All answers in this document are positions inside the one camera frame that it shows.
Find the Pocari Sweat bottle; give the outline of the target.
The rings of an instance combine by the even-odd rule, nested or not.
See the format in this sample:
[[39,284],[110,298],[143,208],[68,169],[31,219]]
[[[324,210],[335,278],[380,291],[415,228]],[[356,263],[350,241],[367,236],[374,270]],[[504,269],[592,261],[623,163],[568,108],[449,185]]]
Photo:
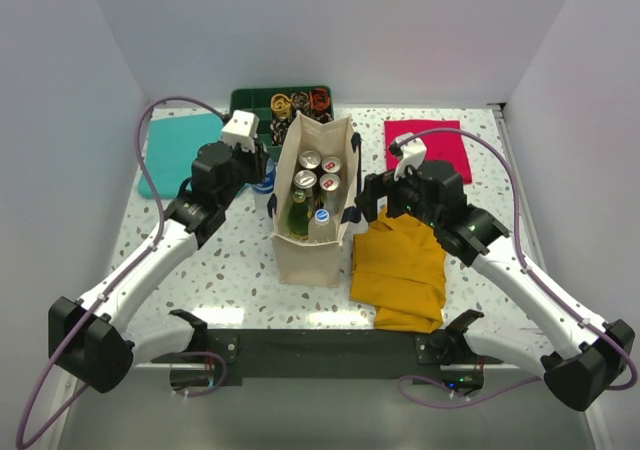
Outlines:
[[267,212],[267,205],[274,191],[276,178],[276,163],[269,159],[266,164],[266,174],[264,180],[251,186],[255,208],[258,212]]

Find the beige canvas tote bag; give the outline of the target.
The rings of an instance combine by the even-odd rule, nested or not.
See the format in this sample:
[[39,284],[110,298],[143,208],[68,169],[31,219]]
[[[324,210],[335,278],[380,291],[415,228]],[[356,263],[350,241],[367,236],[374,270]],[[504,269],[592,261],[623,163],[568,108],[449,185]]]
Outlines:
[[[339,208],[333,221],[337,235],[323,243],[306,243],[289,235],[286,219],[292,204],[294,175],[298,155],[312,150],[322,156],[335,156],[343,164],[341,177],[346,187],[340,191]],[[271,235],[280,281],[319,287],[336,287],[345,235],[351,223],[360,221],[355,197],[361,190],[361,137],[347,116],[320,123],[299,114],[289,126],[276,166],[274,192],[268,204],[273,219]]]

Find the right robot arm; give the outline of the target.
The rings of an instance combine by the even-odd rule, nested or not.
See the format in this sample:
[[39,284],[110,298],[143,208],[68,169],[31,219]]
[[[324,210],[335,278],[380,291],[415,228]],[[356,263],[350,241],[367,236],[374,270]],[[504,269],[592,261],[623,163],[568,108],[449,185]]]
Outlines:
[[624,371],[631,373],[630,386],[637,383],[633,329],[588,310],[542,272],[499,220],[468,203],[452,164],[425,161],[400,173],[370,174],[355,199],[367,221],[377,219],[380,199],[389,217],[409,215],[429,226],[443,250],[500,288],[537,326],[508,328],[468,310],[446,328],[452,360],[466,363],[478,355],[514,365],[576,411],[618,389]]

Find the blue cap clear bottle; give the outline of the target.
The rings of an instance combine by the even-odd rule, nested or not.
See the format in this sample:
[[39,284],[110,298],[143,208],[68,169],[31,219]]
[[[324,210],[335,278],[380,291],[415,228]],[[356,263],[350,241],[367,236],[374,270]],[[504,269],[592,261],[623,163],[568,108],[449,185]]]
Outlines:
[[308,225],[308,241],[310,243],[327,243],[335,239],[336,227],[330,212],[318,209]]

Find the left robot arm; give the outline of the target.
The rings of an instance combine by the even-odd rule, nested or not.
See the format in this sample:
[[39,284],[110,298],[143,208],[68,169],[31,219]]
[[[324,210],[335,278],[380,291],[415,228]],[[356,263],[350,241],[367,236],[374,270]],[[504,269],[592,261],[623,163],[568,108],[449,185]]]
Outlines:
[[93,289],[75,300],[61,297],[50,307],[49,356],[56,365],[106,393],[132,367],[155,358],[176,354],[185,362],[200,360],[209,346],[200,318],[177,309],[150,324],[131,321],[160,283],[222,226],[238,192],[264,180],[268,159],[257,137],[201,147],[190,178],[154,235]]

